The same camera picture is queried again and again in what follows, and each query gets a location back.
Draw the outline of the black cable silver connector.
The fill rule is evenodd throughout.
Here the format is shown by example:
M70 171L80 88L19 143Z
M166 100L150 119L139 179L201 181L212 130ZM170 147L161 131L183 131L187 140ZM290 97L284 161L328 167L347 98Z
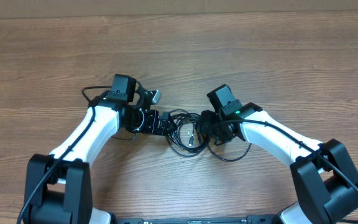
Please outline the black cable silver connector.
M251 143L245 146L230 146L229 144L222 145L208 145L208 151L217 159L223 162L236 162L245 158L250 152L252 147Z

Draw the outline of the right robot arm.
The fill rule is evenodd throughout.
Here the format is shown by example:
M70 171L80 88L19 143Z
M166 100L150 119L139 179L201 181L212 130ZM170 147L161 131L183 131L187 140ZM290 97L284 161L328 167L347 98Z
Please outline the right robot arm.
M226 144L235 137L255 144L290 168L297 201L256 223L350 223L358 209L358 170L345 145L308 138L275 121L262 107L243 105L227 85L207 94L198 132Z

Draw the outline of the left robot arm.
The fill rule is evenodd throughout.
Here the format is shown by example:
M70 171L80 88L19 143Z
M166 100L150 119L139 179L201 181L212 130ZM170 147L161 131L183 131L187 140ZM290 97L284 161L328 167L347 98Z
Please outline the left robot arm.
M116 223L93 205L90 168L121 128L133 134L168 136L176 129L169 113L151 109L162 97L128 75L116 74L104 92L88 98L83 121L47 155L27 164L24 204L18 223Z

